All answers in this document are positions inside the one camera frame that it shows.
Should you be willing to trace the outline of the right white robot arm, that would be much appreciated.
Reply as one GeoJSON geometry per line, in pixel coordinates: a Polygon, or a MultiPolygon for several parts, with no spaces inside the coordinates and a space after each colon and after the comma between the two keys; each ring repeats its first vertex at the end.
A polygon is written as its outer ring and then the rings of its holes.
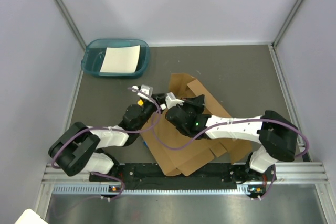
{"type": "Polygon", "coordinates": [[[204,102],[204,95],[177,99],[170,92],[165,97],[165,118],[180,134],[194,140],[230,138],[260,144],[240,171],[231,170],[233,180],[256,180],[278,161],[295,160],[298,129],[277,112],[267,110],[262,116],[247,119],[224,118],[205,114],[204,102]]]}

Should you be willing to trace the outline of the brown cardboard box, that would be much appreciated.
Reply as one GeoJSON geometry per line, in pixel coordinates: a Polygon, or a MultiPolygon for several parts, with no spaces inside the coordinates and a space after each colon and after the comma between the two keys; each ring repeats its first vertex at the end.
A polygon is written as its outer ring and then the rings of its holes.
{"type": "MultiPolygon", "coordinates": [[[[230,117],[201,82],[187,73],[171,74],[169,91],[173,92],[176,98],[194,98],[204,94],[204,114],[230,117]]],[[[194,134],[185,136],[165,118],[167,112],[168,110],[164,110],[161,115],[152,115],[145,126],[153,124],[156,126],[141,133],[164,175],[188,176],[224,154],[228,154],[229,161],[234,164],[253,151],[251,142],[247,140],[231,138],[210,140],[206,135],[194,140],[194,134]]]]}

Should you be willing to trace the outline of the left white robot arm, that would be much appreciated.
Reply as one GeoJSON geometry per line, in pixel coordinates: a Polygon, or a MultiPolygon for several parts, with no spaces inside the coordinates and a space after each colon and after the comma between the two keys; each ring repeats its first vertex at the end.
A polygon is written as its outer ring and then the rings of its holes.
{"type": "Polygon", "coordinates": [[[165,109],[166,94],[153,94],[150,99],[127,107],[122,121],[116,126],[90,127],[76,122],[50,147],[51,166],[63,170],[69,177],[80,172],[99,173],[107,180],[119,174],[119,163],[104,152],[107,147],[131,145],[142,132],[156,125],[145,126],[155,113],[165,109]]]}

